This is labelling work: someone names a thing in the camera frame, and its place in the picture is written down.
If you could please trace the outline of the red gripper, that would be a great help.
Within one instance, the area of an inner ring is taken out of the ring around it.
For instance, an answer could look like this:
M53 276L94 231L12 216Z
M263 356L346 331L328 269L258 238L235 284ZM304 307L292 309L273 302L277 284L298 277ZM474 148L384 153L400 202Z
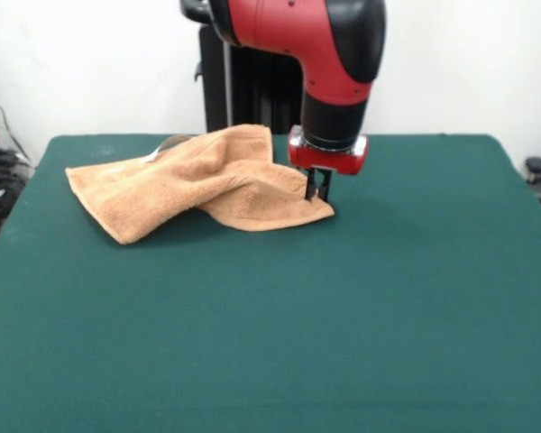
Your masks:
M367 158L369 137L358 136L353 146L342 151L327 151L313 146L306 140L300 125L294 125L288 137L288 154L291 165L307 170L305 200L317 196L329 202L329 189L333 171L342 175L357 175ZM316 184L316 169L323 175L320 186Z

